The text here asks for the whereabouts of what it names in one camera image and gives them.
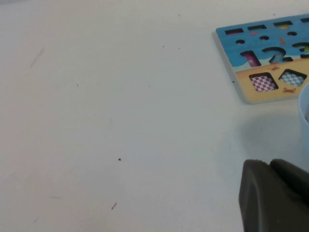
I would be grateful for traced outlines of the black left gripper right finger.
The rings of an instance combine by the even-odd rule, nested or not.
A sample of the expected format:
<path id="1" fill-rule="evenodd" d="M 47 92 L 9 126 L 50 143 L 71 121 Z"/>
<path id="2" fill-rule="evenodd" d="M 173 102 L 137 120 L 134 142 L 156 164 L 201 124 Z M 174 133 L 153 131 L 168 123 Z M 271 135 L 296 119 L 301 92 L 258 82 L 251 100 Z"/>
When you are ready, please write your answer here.
<path id="1" fill-rule="evenodd" d="M 283 159 L 274 159 L 269 166 L 272 174 L 269 202 L 272 207 L 308 208 L 309 173 Z"/>

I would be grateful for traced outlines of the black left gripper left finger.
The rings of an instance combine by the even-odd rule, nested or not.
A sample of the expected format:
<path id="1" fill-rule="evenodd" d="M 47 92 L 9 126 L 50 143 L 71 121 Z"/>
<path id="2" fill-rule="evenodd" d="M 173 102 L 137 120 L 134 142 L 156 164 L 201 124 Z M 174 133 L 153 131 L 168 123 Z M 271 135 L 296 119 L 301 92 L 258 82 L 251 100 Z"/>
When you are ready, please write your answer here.
<path id="1" fill-rule="evenodd" d="M 307 232 L 309 207 L 274 208 L 269 202 L 272 179 L 269 164 L 244 161 L 239 190 L 239 207 L 246 232 Z"/>

